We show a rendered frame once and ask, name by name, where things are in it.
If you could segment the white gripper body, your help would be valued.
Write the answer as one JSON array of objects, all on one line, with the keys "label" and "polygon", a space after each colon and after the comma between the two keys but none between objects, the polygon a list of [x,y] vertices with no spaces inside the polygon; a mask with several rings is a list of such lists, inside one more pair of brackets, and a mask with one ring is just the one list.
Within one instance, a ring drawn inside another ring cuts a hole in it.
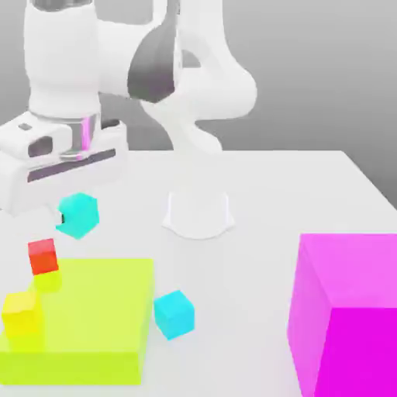
[{"label": "white gripper body", "polygon": [[128,160],[126,125],[115,122],[95,138],[84,159],[36,166],[0,150],[0,209],[17,216],[117,179]]}]

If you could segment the small yellow cube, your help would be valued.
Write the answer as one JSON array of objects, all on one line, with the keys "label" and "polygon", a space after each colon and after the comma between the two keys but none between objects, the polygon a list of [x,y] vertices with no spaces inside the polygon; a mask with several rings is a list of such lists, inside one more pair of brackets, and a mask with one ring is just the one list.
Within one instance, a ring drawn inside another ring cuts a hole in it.
[{"label": "small yellow cube", "polygon": [[34,290],[7,294],[2,307],[2,321],[7,337],[38,333],[42,327],[40,296]]}]

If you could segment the small red cube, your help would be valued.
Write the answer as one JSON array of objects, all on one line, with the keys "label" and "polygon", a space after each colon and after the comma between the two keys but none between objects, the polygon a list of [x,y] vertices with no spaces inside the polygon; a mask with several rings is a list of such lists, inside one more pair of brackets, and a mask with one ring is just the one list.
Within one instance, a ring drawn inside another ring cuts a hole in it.
[{"label": "small red cube", "polygon": [[59,270],[54,240],[52,238],[29,242],[28,254],[34,275]]}]

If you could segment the large magenta box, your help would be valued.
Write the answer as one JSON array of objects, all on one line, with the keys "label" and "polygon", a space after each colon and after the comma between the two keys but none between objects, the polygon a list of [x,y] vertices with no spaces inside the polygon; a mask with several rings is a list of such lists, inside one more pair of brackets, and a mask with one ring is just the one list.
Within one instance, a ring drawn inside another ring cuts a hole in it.
[{"label": "large magenta box", "polygon": [[397,233],[304,233],[288,318],[302,397],[397,397]]}]

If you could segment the large lime box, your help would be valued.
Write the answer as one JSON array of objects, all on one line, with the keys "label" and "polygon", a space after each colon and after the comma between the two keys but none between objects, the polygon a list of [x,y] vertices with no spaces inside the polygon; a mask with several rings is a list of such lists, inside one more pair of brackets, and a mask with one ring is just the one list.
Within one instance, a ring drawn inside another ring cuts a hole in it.
[{"label": "large lime box", "polygon": [[37,275],[37,333],[0,334],[0,384],[138,385],[154,299],[151,259],[61,259]]}]

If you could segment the small cyan cube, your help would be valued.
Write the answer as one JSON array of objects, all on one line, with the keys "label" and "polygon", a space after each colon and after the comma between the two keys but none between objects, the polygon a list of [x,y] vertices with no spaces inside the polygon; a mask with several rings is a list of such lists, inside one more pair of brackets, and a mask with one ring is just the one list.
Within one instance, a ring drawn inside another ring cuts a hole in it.
[{"label": "small cyan cube", "polygon": [[177,290],[154,300],[154,319],[166,339],[173,340],[193,331],[195,307]]},{"label": "small cyan cube", "polygon": [[61,224],[56,229],[80,240],[99,223],[97,199],[85,193],[75,193],[60,201]]}]

